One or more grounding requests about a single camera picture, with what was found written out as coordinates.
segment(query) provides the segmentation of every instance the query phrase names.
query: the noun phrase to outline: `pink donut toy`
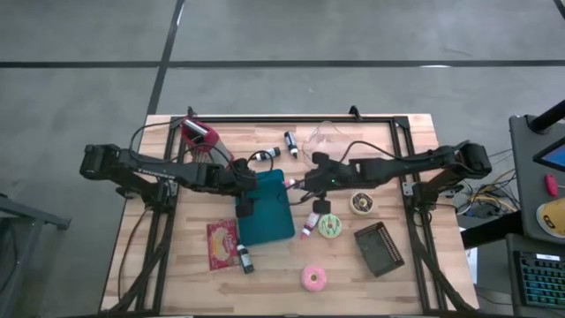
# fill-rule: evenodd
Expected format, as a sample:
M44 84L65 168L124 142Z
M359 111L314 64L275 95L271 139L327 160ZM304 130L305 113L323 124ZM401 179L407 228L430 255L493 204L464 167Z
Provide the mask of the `pink donut toy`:
M326 277L326 271L320 266L308 266L302 271L300 280L308 291L319 292L326 286L328 278Z

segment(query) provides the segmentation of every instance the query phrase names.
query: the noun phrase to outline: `black basket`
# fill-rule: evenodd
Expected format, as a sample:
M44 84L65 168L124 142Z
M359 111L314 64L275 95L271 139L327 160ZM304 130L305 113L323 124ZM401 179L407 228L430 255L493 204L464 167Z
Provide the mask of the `black basket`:
M383 222L356 231L355 241L375 277L387 274L404 265L404 260Z

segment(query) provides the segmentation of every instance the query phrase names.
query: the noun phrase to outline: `small bottle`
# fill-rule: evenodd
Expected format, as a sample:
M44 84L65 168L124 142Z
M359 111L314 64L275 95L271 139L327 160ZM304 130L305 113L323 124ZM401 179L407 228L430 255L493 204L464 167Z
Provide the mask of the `small bottle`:
M306 223L304 223L304 227L302 228L302 233L300 233L300 239L306 239L312 233L312 230L316 227L316 223L320 220L320 215L317 213L312 212Z
M253 263L251 262L251 256L249 256L247 248L245 248L245 246L243 246L243 244L241 244L239 240L237 241L237 255L239 255L239 262L244 268L244 273L252 273L255 268L253 267Z
M290 180L285 180L282 182L284 184L284 187L289 187L289 186L293 186L293 189L304 189L304 181L300 181L297 183L297 180L295 179L290 179Z
M294 134L290 131L285 132L284 140L286 141L286 146L289 148L290 153L298 159L298 146L297 140L294 138Z
M271 156L267 155L264 152L260 152L257 155L255 155L255 157L252 160L257 160L257 161L268 160L271 159L271 157L275 158L281 155L281 149L279 147L267 149L265 150L265 152L268 152Z

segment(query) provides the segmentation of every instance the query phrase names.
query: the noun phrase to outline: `teal box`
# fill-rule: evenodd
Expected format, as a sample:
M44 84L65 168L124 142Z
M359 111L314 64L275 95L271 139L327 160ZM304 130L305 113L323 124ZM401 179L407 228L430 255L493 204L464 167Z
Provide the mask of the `teal box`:
M260 172L257 178L257 190L247 194L253 199L253 215L237 220L241 244L252 246L294 237L283 171Z

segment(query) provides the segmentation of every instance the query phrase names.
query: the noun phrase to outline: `red snack package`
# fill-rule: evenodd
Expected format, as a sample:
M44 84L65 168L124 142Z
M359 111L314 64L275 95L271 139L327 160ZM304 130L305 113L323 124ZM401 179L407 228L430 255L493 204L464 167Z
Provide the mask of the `red snack package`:
M206 226L206 230L210 270L237 265L236 220L211 223Z

